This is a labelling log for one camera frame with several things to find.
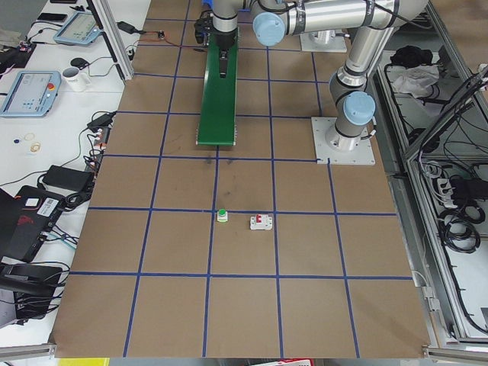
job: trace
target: light blue cap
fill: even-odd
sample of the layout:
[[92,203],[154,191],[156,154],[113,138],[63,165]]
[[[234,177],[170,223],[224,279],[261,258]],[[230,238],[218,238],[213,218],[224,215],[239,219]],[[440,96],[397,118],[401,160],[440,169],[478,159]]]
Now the light blue cap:
[[260,44],[274,46],[284,37],[284,22],[272,13],[261,13],[252,22],[252,29]]
[[354,91],[344,101],[344,114],[356,126],[368,124],[375,109],[374,99],[363,91]]

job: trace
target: white cup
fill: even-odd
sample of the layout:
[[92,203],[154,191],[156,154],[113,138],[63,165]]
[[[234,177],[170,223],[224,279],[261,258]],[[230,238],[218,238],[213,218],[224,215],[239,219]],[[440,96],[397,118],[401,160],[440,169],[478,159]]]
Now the white cup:
[[63,70],[63,79],[74,92],[83,92],[90,82],[90,78],[77,67],[69,67]]

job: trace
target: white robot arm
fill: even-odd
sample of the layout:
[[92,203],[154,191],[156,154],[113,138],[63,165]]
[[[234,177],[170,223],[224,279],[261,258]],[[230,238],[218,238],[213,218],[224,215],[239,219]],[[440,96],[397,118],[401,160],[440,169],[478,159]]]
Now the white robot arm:
[[352,150],[374,114],[374,101],[364,89],[375,56],[383,51],[391,29],[412,20],[427,3],[428,0],[213,0],[220,75],[226,75],[226,52],[236,39],[240,9],[250,9],[253,30],[265,46],[274,46],[287,34],[359,27],[345,64],[330,82],[339,117],[327,133],[332,148]]

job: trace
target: white desk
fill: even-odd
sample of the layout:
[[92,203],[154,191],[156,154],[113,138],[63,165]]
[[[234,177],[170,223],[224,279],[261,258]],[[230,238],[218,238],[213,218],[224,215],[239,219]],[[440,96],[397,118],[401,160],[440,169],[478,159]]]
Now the white desk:
[[[109,0],[116,21],[127,21],[141,29],[146,17],[150,0],[133,0],[120,2]],[[68,13],[74,11],[68,5],[54,5],[47,3],[43,11],[54,13]],[[35,24],[29,33],[33,35],[48,24]],[[53,30],[46,30],[34,39],[43,42],[53,42]],[[126,46],[133,44],[138,35],[121,34]],[[101,37],[87,47],[65,45],[37,45],[34,54],[26,66],[26,70],[47,70],[62,72],[69,67],[69,62],[75,57],[82,57],[93,61],[98,57],[109,56],[108,49]],[[111,59],[101,59],[91,67],[94,75],[104,74],[112,64]],[[12,82],[20,69],[0,79],[0,92],[8,92]],[[116,111],[120,102],[124,83],[120,80],[117,70],[113,68],[106,77],[91,79],[91,84],[84,92],[73,92],[67,85],[62,84],[59,94],[54,101],[51,111],[42,118],[1,118],[0,128],[0,185],[7,181],[14,181],[31,172],[47,170],[51,165],[62,165],[78,155],[78,135],[86,127],[96,111]],[[24,140],[28,133],[35,137]],[[82,155],[88,152],[88,141],[82,136]],[[40,150],[31,152],[32,143],[40,143]],[[68,167],[83,170],[85,163],[82,158],[72,162]],[[36,185],[38,175],[33,175],[18,183],[4,186],[9,194],[15,194],[23,185]],[[82,229],[88,204],[83,204],[71,213],[64,213],[58,225],[66,232],[78,236]],[[70,265],[74,251],[62,242],[45,243],[34,262],[60,261]],[[0,329],[0,347],[16,345],[38,345],[48,340],[53,327],[56,311],[41,320],[29,320],[24,326],[6,326]]]

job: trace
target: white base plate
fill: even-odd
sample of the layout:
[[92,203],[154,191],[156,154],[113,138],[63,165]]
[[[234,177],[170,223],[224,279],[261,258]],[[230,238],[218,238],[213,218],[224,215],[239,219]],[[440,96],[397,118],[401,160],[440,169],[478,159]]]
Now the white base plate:
[[[342,29],[335,30],[336,33],[344,33]],[[346,53],[348,51],[345,45],[344,37],[334,37],[328,44],[320,44],[310,39],[310,34],[304,33],[300,35],[300,42],[302,51],[310,52],[337,52]]]
[[[351,152],[334,150],[326,142],[327,130],[336,122],[334,117],[312,117],[313,142],[318,164],[333,165],[374,165],[374,154],[370,140],[361,140]],[[364,129],[362,136],[367,136]]]

